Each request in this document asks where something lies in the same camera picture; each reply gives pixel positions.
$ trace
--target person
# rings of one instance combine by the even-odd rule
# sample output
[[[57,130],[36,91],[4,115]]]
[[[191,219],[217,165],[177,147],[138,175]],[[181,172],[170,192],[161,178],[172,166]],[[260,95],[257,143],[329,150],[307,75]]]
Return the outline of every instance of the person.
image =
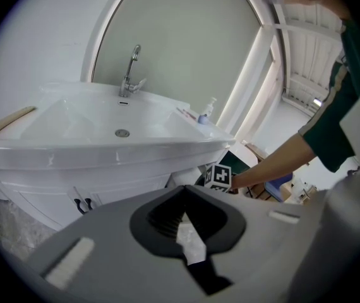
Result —
[[[283,177],[318,157],[336,172],[354,151],[339,122],[360,97],[360,28],[342,0],[285,0],[286,3],[318,3],[342,20],[342,43],[347,64],[336,62],[330,76],[329,94],[317,113],[294,136],[258,165],[232,178],[232,188]]]

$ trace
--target floor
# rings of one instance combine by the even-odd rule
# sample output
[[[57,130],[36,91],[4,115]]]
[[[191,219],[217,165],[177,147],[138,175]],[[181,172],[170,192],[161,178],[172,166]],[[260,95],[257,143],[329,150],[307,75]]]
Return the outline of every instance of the floor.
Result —
[[[0,200],[0,246],[26,260],[56,231],[36,221],[11,201]]]

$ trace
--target cabinet handle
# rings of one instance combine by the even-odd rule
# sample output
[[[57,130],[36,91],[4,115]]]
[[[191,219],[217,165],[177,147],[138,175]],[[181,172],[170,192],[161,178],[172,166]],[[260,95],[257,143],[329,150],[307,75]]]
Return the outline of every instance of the cabinet handle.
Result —
[[[87,198],[87,199],[85,199],[85,202],[87,204],[87,207],[88,207],[89,211],[92,211],[93,210],[93,208],[92,208],[92,199]]]
[[[76,203],[76,207],[78,208],[78,211],[79,211],[82,215],[84,215],[86,212],[84,212],[84,211],[81,209],[81,207],[80,207],[80,200],[79,200],[79,199],[75,199],[74,201],[75,201],[75,203]]]

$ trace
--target white sink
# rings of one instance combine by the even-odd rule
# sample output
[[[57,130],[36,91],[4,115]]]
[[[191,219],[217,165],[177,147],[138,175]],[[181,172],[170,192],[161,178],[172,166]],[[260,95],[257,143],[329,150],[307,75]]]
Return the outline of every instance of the white sink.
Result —
[[[0,131],[0,169],[77,169],[207,154],[233,145],[189,105],[147,92],[118,97],[118,86],[53,83],[0,113],[37,107]],[[117,136],[117,131],[128,132]]]

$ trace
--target chrome faucet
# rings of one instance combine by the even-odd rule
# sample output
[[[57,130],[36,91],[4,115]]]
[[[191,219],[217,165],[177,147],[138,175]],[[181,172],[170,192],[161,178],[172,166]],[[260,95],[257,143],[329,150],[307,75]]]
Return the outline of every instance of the chrome faucet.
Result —
[[[129,97],[128,92],[131,92],[131,93],[138,92],[141,89],[141,87],[143,87],[144,84],[147,82],[147,79],[144,78],[142,81],[140,81],[136,85],[131,84],[130,75],[131,75],[132,65],[133,65],[134,61],[138,60],[138,55],[139,55],[140,51],[141,51],[141,45],[135,46],[134,51],[132,52],[131,60],[129,61],[127,73],[125,74],[125,76],[123,78],[123,82],[121,83],[121,89],[119,91],[120,97],[128,98]]]

